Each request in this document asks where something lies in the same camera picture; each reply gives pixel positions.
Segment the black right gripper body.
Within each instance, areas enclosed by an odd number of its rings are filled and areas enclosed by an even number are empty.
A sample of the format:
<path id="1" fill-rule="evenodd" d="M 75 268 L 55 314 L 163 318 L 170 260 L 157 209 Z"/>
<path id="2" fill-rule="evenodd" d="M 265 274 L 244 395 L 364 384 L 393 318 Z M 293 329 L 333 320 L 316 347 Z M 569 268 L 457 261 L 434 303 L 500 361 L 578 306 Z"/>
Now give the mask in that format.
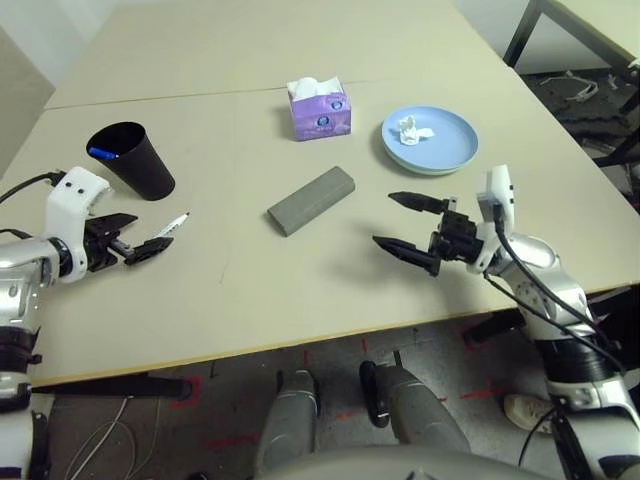
<path id="1" fill-rule="evenodd" d="M 477 238 L 477 226 L 466 215 L 454 210 L 455 199 L 427 200 L 427 211 L 441 214 L 437 230 L 431 234 L 428 253 L 433 263 L 428 269 L 431 276 L 437 276 L 442 261 L 462 261 L 473 264 L 481 251 L 483 242 Z"/>

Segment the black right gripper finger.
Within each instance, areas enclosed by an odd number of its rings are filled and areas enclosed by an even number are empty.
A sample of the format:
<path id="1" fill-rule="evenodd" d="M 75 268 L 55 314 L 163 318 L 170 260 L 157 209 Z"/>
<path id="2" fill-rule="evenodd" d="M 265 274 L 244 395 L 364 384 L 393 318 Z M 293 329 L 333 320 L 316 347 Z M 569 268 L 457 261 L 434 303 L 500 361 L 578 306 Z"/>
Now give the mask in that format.
<path id="1" fill-rule="evenodd" d="M 391 237 L 373 236 L 372 240 L 395 258 L 420 268 L 438 268 L 440 259 L 419 250 L 414 244 Z"/>
<path id="2" fill-rule="evenodd" d="M 405 208 L 418 212 L 443 213 L 448 209 L 447 199 L 437 199 L 414 192 L 393 192 L 388 197 Z"/>

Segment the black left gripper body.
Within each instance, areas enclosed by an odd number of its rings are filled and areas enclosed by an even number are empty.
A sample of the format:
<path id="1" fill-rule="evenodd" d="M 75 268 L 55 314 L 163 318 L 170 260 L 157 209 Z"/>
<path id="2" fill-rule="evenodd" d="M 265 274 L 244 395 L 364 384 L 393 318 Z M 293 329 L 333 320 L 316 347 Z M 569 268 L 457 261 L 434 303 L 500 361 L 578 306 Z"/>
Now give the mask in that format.
<path id="1" fill-rule="evenodd" d="M 87 256 L 87 268 L 97 272 L 118 263 L 118 256 L 125 259 L 130 246 L 119 239 L 119 235 L 100 235 L 97 232 L 97 219 L 85 222 L 84 249 Z"/>

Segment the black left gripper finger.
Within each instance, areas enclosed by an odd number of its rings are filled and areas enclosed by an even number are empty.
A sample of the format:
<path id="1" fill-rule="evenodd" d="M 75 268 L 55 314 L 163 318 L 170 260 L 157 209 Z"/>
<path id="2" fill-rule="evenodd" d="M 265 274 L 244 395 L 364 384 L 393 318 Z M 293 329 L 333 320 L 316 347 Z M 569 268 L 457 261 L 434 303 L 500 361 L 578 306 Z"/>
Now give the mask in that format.
<path id="1" fill-rule="evenodd" d="M 171 237 L 157 237 L 145 241 L 142 245 L 134 247 L 125 255 L 126 265 L 135 265 L 146 261 L 166 250 L 174 241 Z"/>
<path id="2" fill-rule="evenodd" d="M 97 232 L 100 235 L 119 235 L 121 230 L 134 223 L 137 216 L 125 213 L 115 213 L 97 219 Z"/>

